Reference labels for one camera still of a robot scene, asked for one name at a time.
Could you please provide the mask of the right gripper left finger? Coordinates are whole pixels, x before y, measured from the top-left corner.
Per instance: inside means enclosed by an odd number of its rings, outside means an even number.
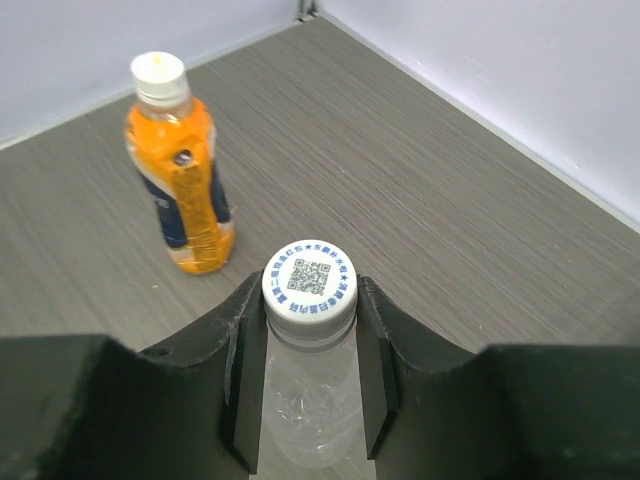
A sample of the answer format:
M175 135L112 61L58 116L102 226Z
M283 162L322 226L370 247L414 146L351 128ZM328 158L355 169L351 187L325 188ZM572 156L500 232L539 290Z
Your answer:
M1 341L5 479L246 479L258 466L260 273L136 352L99 334Z

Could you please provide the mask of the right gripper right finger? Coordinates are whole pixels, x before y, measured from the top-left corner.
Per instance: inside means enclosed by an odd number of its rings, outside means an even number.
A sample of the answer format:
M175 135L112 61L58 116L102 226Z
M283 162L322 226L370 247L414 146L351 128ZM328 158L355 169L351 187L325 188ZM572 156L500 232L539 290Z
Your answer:
M366 451L380 479L635 479L635 346L469 352L358 280Z

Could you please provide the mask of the clear plastic bottle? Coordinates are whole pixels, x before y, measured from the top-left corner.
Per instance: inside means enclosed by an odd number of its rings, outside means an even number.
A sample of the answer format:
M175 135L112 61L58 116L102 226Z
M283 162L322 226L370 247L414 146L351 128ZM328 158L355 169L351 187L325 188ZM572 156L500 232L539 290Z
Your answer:
M355 333L321 353L269 338L263 421L285 458L305 468L342 460L362 424Z

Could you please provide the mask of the white bottle cap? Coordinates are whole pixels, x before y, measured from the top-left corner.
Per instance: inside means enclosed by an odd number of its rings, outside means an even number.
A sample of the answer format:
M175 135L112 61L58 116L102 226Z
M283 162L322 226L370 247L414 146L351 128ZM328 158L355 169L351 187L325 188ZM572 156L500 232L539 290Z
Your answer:
M171 53L139 54L131 61L130 71L136 93L147 101L181 98L189 92L184 63Z
M354 265L339 247L295 241L278 250L263 272L267 318L291 342L329 339L353 321L356 284Z

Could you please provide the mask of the orange juice bottle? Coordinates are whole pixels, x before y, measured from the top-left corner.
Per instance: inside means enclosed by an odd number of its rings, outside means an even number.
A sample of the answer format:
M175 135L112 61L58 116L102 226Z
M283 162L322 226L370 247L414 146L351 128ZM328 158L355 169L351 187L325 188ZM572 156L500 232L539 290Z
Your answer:
M235 227L215 159L214 119L188 87L168 100L147 101L135 91L124 134L169 256L182 271L201 275L228 261Z

